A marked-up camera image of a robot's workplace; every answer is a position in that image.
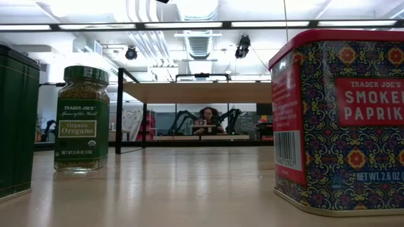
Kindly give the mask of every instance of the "spice jar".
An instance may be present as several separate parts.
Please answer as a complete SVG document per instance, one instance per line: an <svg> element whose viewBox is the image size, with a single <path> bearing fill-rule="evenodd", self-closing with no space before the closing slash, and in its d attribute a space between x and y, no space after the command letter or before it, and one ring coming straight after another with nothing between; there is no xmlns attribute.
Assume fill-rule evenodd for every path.
<svg viewBox="0 0 404 227"><path fill-rule="evenodd" d="M64 69L66 85L57 98L57 171L96 170L108 157L107 72L88 66Z"/></svg>

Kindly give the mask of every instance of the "dark hair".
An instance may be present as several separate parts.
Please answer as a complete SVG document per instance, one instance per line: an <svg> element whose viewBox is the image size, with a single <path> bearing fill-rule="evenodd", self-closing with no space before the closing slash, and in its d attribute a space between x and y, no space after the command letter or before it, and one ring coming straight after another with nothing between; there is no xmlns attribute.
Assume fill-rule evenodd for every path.
<svg viewBox="0 0 404 227"><path fill-rule="evenodd" d="M210 111L212 111L212 115L213 115L214 117L216 117L216 116L219 115L219 111L217 111L217 109L212 108L212 107L205 107L205 108L203 108L201 111L199 111L199 116L200 116L200 117L203 118L203 116L204 116L204 114L205 114L205 110L210 110Z"/></svg>

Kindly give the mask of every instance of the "trader joe's organic oregano label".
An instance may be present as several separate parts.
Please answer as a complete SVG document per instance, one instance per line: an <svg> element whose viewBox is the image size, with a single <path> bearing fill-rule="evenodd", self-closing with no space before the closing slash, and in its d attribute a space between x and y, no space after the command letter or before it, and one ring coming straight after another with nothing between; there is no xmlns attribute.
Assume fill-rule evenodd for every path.
<svg viewBox="0 0 404 227"><path fill-rule="evenodd" d="M108 155L109 105L102 100L58 99L55 161Z"/></svg>

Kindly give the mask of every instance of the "smoked paprika tin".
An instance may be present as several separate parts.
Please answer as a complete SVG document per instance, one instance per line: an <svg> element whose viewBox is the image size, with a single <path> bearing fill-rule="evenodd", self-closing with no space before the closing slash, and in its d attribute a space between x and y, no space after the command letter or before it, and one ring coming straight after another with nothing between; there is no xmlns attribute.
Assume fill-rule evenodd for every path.
<svg viewBox="0 0 404 227"><path fill-rule="evenodd" d="M269 63L275 193L325 216L404 212L404 35L308 30Z"/></svg>

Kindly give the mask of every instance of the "red object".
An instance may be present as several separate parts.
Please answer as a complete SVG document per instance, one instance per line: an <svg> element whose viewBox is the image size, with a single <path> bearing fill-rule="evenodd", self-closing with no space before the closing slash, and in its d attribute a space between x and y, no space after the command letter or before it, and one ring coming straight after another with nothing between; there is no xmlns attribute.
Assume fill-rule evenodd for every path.
<svg viewBox="0 0 404 227"><path fill-rule="evenodd" d="M300 72L298 64L284 70L279 76L274 77L272 81L272 109L273 109L273 131L277 132L299 131L300 135L300 159L301 165L289 167L276 157L276 173L286 179L306 184L305 176L305 156L303 143L302 126L302 103L300 97ZM279 149L275 144L275 153Z"/></svg>
<svg viewBox="0 0 404 227"><path fill-rule="evenodd" d="M340 126L404 125L404 79L337 78Z"/></svg>
<svg viewBox="0 0 404 227"><path fill-rule="evenodd" d="M269 70L283 59L294 48L317 41L389 41L404 42L403 32L391 31L365 31L365 30L307 30L296 35L286 45L284 45L277 54L270 60Z"/></svg>
<svg viewBox="0 0 404 227"><path fill-rule="evenodd" d="M140 129L138 136L136 137L136 141L141 141L142 140L142 134L143 134L143 125L146 124L146 141L152 141L153 137L155 136L156 130L150 129L150 128L156 128L156 120L153 116L153 114L150 116L150 112L148 111L146 115L146 122L141 123Z"/></svg>

